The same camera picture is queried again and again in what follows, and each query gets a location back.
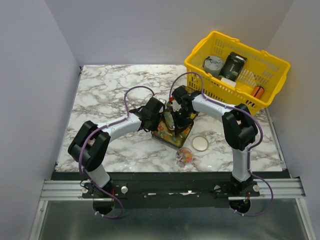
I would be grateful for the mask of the hinged candy tin box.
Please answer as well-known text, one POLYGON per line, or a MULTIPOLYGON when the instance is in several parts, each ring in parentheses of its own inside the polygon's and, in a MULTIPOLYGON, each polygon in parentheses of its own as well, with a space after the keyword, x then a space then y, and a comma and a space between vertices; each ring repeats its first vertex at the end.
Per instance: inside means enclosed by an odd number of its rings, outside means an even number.
MULTIPOLYGON (((190 93, 190 107, 193 108, 192 106, 192 100, 199 96, 201 94, 200 91, 198 90, 192 90, 191 88, 185 86, 185 88, 187 89, 187 91, 190 93)), ((171 111, 172 117, 174 119, 174 112, 172 110, 172 96, 169 98, 169 101, 166 103, 165 105, 165 110, 164 111, 171 111)), ((193 125, 194 125, 194 121, 195 118, 198 116, 198 112, 196 112, 194 110, 194 113, 191 115, 191 118, 193 119, 193 125)), ((158 125, 158 130, 157 131, 153 131, 151 133, 151 136, 153 139, 173 148, 173 149, 180 149, 181 147, 183 147, 186 139, 188 138, 192 128, 192 126, 189 126, 188 128, 186 128, 185 130, 182 130, 181 135, 182 135, 182 139, 176 139, 175 138, 175 130, 171 131, 167 128, 166 126, 166 122, 164 119, 164 113, 162 114, 161 120, 159 122, 158 125)))

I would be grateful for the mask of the silver metal scoop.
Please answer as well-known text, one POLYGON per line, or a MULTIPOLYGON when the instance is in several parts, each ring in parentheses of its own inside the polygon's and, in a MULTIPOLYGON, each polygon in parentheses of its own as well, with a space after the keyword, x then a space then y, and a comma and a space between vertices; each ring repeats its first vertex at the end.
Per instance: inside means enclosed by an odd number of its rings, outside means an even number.
POLYGON ((164 111, 163 117, 164 117, 167 128, 170 131, 174 131, 175 130, 175 122, 174 122, 171 111, 169 111, 169 110, 164 111))

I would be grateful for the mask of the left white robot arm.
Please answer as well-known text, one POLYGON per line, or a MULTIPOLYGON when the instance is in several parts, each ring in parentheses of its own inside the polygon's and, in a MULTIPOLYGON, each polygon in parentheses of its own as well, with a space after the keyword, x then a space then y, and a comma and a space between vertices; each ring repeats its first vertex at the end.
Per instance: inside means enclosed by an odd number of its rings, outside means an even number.
POLYGON ((144 130, 153 132, 158 129, 163 106, 140 108, 129 111, 128 116, 120 117, 103 125, 86 121, 68 147, 68 154, 78 163, 79 171, 86 173, 95 184, 93 191, 101 198, 111 191, 111 177, 105 171, 102 162, 109 144, 129 133, 144 130))

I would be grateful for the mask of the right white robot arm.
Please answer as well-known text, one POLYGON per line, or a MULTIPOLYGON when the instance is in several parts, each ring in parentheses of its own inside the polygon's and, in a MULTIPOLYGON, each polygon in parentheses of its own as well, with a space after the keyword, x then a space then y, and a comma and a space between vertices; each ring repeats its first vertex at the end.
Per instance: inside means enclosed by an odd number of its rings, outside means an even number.
POLYGON ((232 148, 233 155, 231 175, 235 180, 230 183, 230 191, 236 196, 247 192, 246 181, 251 177, 248 151, 258 134, 257 125, 247 106, 224 104, 199 91, 178 93, 175 90, 172 98, 180 105, 180 109, 172 113, 176 135, 193 124, 191 114, 204 113, 222 123, 225 140, 232 148))

